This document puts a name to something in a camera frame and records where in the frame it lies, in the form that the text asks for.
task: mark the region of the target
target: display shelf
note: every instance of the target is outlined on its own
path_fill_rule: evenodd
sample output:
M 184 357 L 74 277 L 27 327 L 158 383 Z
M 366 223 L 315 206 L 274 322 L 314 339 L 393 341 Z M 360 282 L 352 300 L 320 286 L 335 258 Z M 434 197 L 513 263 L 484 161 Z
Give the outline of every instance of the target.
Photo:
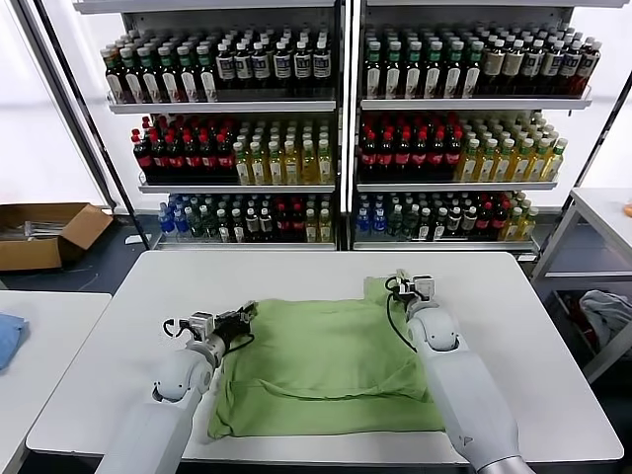
M 240 114 L 267 112 L 333 112 L 336 101 L 208 102 L 177 104 L 112 104 L 110 110 L 124 114 Z
M 333 7 L 334 0 L 76 0 L 75 10 L 83 15 L 103 13 L 173 12 L 183 10 L 224 10 L 244 8 Z
M 534 191 L 552 190 L 557 182 L 524 183 L 372 183 L 357 184 L 359 193 L 414 193 L 442 191 Z
M 326 194 L 336 190 L 334 185 L 319 186 L 240 186 L 240 185 L 148 185 L 142 183 L 138 189 L 144 195 L 177 193 L 194 195 L 197 193 L 218 195 L 282 195 L 282 194 Z

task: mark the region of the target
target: beverage bottle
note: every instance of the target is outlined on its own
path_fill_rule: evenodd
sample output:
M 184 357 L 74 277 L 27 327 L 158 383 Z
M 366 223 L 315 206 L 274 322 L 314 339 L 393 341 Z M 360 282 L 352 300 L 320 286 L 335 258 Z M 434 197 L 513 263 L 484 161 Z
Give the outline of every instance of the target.
M 548 161 L 544 166 L 544 170 L 542 171 L 540 181 L 551 183 L 555 180 L 560 166 L 562 166 L 562 163 L 564 162 L 563 154 L 567 144 L 568 140 L 566 138 L 560 138 L 557 141 L 557 143 L 553 147 L 553 156 L 550 156 L 548 158 Z
M 503 62 L 505 62 L 505 41 L 496 39 L 494 46 L 487 51 L 483 64 L 483 81 L 481 84 L 481 94 L 494 96 L 498 93 Z
M 536 88 L 538 95 L 548 96 L 557 93 L 555 82 L 564 61 L 563 47 L 563 41 L 555 41 L 553 46 L 544 53 L 542 67 L 540 68 L 540 77 Z
M 445 232 L 445 224 L 447 222 L 447 209 L 441 206 L 436 211 L 436 217 L 434 218 L 433 236 L 432 240 L 440 240 Z
M 531 153 L 529 164 L 524 172 L 527 181 L 538 181 L 542 176 L 544 165 L 546 164 L 546 152 L 551 144 L 549 138 L 542 138 L 537 144 L 537 150 Z
M 390 236 L 397 237 L 402 230 L 404 216 L 402 215 L 402 205 L 395 204 L 388 216 L 386 223 L 386 233 Z
M 300 176 L 298 153 L 296 152 L 293 141 L 286 141 L 284 146 L 283 167 L 285 169 L 285 181 L 289 185 L 298 185 L 298 177 Z
M 463 235 L 469 235 L 474 230 L 476 220 L 476 207 L 474 205 L 470 205 L 463 214 L 463 220 L 461 222 L 461 233 Z
M 507 180 L 507 170 L 510 166 L 512 159 L 512 150 L 514 149 L 514 141 L 510 138 L 505 139 L 501 152 L 494 159 L 494 166 L 492 167 L 492 182 L 502 183 Z
M 320 173 L 318 161 L 314 156 L 314 142 L 312 140 L 305 140 L 303 142 L 303 159 L 301 168 L 303 185 L 319 184 Z
M 496 158 L 496 147 L 498 141 L 496 138 L 489 138 L 485 144 L 483 154 L 476 157 L 476 166 L 474 167 L 473 179 L 478 183 L 489 183 L 492 175 L 492 168 Z
M 463 99 L 471 99 L 476 93 L 478 79 L 481 73 L 481 59 L 483 57 L 483 42 L 473 41 L 470 45 L 467 65 L 463 68 L 460 91 Z
M 366 84 L 367 99 L 377 99 L 379 94 L 382 72 L 379 50 L 379 41 L 371 41 L 368 44 L 368 59 L 364 65 L 364 84 Z
M 404 89 L 405 99 L 417 98 L 420 78 L 420 57 L 422 44 L 419 41 L 411 41 L 408 50 L 408 61 L 406 61 L 406 84 Z
M 445 225 L 448 235 L 454 236 L 457 234 L 462 218 L 463 215 L 461 214 L 461 208 L 458 205 L 454 206 L 449 211 L 447 215 L 447 223 Z
M 432 41 L 428 51 L 428 60 L 424 67 L 424 99 L 433 99 L 436 97 L 436 88 L 438 86 L 438 78 L 441 70 L 441 49 L 443 43 L 441 41 Z
M 320 209 L 320 241 L 331 242 L 332 241 L 332 221 L 329 215 L 329 209 Z
M 410 139 L 410 131 L 404 131 L 395 153 L 395 168 L 400 176 L 404 176 L 408 172 L 408 163 L 411 156 Z
M 479 140 L 472 138 L 469 140 L 467 148 L 462 154 L 459 164 L 456 167 L 455 181 L 460 183 L 471 183 L 473 181 L 474 169 L 476 168 Z
M 463 54 L 463 41 L 454 41 L 450 50 L 447 64 L 439 77 L 439 88 L 443 91 L 444 99 L 454 99 L 458 92 L 461 76 L 461 57 Z
M 241 217 L 241 210 L 234 208 L 232 210 L 233 216 L 233 235 L 235 236 L 235 242 L 242 244 L 245 242 L 244 234 L 244 221 Z

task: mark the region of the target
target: bottle label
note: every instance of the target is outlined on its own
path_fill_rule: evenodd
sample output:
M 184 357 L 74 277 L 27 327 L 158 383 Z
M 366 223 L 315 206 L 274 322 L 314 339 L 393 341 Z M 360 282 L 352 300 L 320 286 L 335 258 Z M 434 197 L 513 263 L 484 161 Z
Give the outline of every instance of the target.
M 580 65 L 582 59 L 581 54 L 569 54 L 564 55 L 564 62 L 562 62 L 562 68 L 560 69 L 560 76 L 572 77 L 577 72 L 577 68 Z
M 398 165 L 408 165 L 410 157 L 410 153 L 397 153 L 395 154 L 395 163 Z
M 584 54 L 582 56 L 582 61 L 580 62 L 580 66 L 577 68 L 577 74 L 580 77 L 591 77 L 593 74 L 594 67 L 596 66 L 596 62 L 598 61 L 599 56 L 596 54 Z
M 399 69 L 389 69 L 386 73 L 386 99 L 395 99 L 399 84 Z
M 244 241 L 244 228 L 243 227 L 235 227 L 235 240 L 238 244 L 241 244 Z
M 503 68 L 503 61 L 505 60 L 505 54 L 503 52 L 488 52 L 485 56 L 485 64 L 483 65 L 483 72 L 486 76 L 498 76 Z
M 417 97 L 417 86 L 419 85 L 419 69 L 409 69 L 408 74 L 406 74 L 406 99 L 415 99 Z
M 142 80 L 145 81 L 147 91 L 149 92 L 149 100 L 154 103 L 160 103 L 160 90 L 158 89 L 158 83 L 156 82 L 156 76 L 153 74 L 145 73 L 142 75 Z
M 124 97 L 122 95 L 122 87 L 120 86 L 120 81 L 114 74 L 108 74 L 106 76 L 106 80 L 108 81 L 108 85 L 110 86 L 110 90 L 114 96 L 117 104 L 122 104 L 125 102 Z
M 492 167 L 494 166 L 494 160 L 485 160 L 483 166 L 481 166 L 481 176 L 478 181 L 481 183 L 489 183 L 490 173 L 492 173 Z
M 253 56 L 253 70 L 257 79 L 268 79 L 270 77 L 270 61 L 268 56 Z
M 474 96 L 476 82 L 478 81 L 478 76 L 480 73 L 481 70 L 476 67 L 472 67 L 471 69 L 467 70 L 465 83 L 463 85 L 463 99 L 471 99 Z
M 289 62 L 289 55 L 275 55 L 275 75 L 278 79 L 289 79 L 292 77 L 292 67 Z
M 445 91 L 443 92 L 444 99 L 454 99 L 456 96 L 456 87 L 458 86 L 458 78 L 461 75 L 461 70 L 453 67 L 447 71 L 447 78 L 445 79 Z
M 178 93 L 178 86 L 176 85 L 176 78 L 170 72 L 165 72 L 162 75 L 162 80 L 167 88 L 167 94 L 169 94 L 169 100 L 171 102 L 180 102 L 180 94 Z
M 411 163 L 414 165 L 423 165 L 426 161 L 426 153 L 411 153 Z
M 230 81 L 235 78 L 235 64 L 232 56 L 217 56 L 215 62 L 217 63 L 217 75 L 221 80 Z
M 314 77 L 328 79 L 332 75 L 332 58 L 329 52 L 314 54 Z
M 426 84 L 424 85 L 424 99 L 432 99 L 435 96 L 436 83 L 438 82 L 439 70 L 429 69 L 426 73 Z
M 505 61 L 503 62 L 503 74 L 506 76 L 517 76 L 517 73 L 520 72 L 520 66 L 522 65 L 523 59 L 523 53 L 508 53 L 505 56 Z
M 283 184 L 283 179 L 280 173 L 280 163 L 271 163 L 270 172 L 273 177 L 273 185 L 278 186 Z
M 312 57 L 309 54 L 294 55 L 294 74 L 299 79 L 312 77 Z
M 454 166 L 458 164 L 461 156 L 458 153 L 445 153 L 445 162 L 448 165 Z
M 505 180 L 505 174 L 507 173 L 507 168 L 510 165 L 510 160 L 501 160 L 498 162 L 498 166 L 496 167 L 496 172 L 494 173 L 494 177 L 492 181 L 496 183 L 501 183 Z
M 228 231 L 227 227 L 219 228 L 219 236 L 221 237 L 221 241 L 224 244 L 227 244 L 228 242 L 230 242 L 230 232 Z
M 138 78 L 133 74 L 126 74 L 125 80 L 129 85 L 129 90 L 131 91 L 134 101 L 137 104 L 142 104 L 142 89 L 140 87 L 140 82 L 138 82 Z
M 197 102 L 198 88 L 196 87 L 196 79 L 194 79 L 194 75 L 191 72 L 183 72 L 181 77 L 182 82 L 185 85 L 185 91 L 187 92 L 189 102 Z
M 563 60 L 564 60 L 564 56 L 562 54 L 554 54 L 552 52 L 547 52 L 544 55 L 544 60 L 542 62 L 542 69 L 540 70 L 540 74 L 542 76 L 557 76 L 557 73 L 560 70 L 560 66 L 562 65 Z
M 377 99 L 379 89 L 379 69 L 369 69 L 366 73 L 366 98 Z
M 209 102 L 215 102 L 217 100 L 217 89 L 215 88 L 215 80 L 210 72 L 202 72 L 200 74 L 201 83 L 204 87 L 204 93 L 206 94 L 206 100 Z
M 239 176 L 240 185 L 250 184 L 249 178 L 248 178 L 248 167 L 246 166 L 245 163 L 239 163 L 237 165 L 237 175 Z
M 252 79 L 253 69 L 250 56 L 235 56 L 235 71 L 238 79 Z

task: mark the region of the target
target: cloth on chair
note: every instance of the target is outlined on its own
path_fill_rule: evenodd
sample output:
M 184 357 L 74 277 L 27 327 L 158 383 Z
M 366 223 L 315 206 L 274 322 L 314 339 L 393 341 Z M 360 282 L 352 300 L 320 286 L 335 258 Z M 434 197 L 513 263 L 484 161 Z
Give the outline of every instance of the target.
M 224 359 L 209 435 L 442 430 L 423 366 L 386 319 L 386 295 L 384 279 L 367 278 L 362 300 L 260 302 L 255 341 Z M 391 314 L 407 334 L 402 305 Z

